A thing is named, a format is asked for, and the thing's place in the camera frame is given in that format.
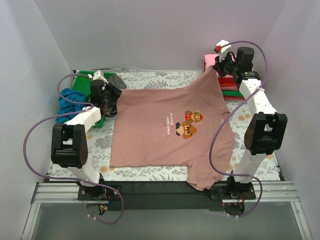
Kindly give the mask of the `dusty pink printed t-shirt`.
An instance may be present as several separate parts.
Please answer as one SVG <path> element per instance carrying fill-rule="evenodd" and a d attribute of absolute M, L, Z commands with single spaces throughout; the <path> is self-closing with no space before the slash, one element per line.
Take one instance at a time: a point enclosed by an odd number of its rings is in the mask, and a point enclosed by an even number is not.
<path fill-rule="evenodd" d="M 117 101 L 110 166 L 186 166 L 203 191 L 228 170 L 235 135 L 217 72 L 175 89 L 126 89 Z"/>

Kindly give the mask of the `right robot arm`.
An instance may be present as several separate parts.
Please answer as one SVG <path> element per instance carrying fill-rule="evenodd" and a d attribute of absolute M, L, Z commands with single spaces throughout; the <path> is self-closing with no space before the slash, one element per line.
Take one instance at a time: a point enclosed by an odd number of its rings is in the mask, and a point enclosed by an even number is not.
<path fill-rule="evenodd" d="M 210 196 L 213 200 L 254 200 L 254 175 L 263 160 L 281 147 L 288 118 L 269 102 L 261 77 L 253 70 L 253 48 L 239 47 L 233 53 L 229 43 L 221 42 L 215 52 L 218 56 L 213 69 L 220 77 L 233 77 L 252 118 L 244 134 L 245 152 L 238 167 L 227 174 L 226 181 L 212 185 Z"/>

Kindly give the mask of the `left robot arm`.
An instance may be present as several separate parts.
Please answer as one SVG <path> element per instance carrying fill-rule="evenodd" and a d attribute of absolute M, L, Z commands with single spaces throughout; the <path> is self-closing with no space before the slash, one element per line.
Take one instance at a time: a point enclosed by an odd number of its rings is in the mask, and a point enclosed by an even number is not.
<path fill-rule="evenodd" d="M 89 106 L 73 119 L 55 124 L 52 128 L 51 161 L 73 173 L 84 193 L 95 200 L 103 200 L 106 195 L 117 195 L 119 190 L 105 187 L 102 174 L 88 160 L 87 132 L 104 116 L 113 117 L 118 113 L 117 100 L 121 93 L 107 80 L 92 80 Z"/>

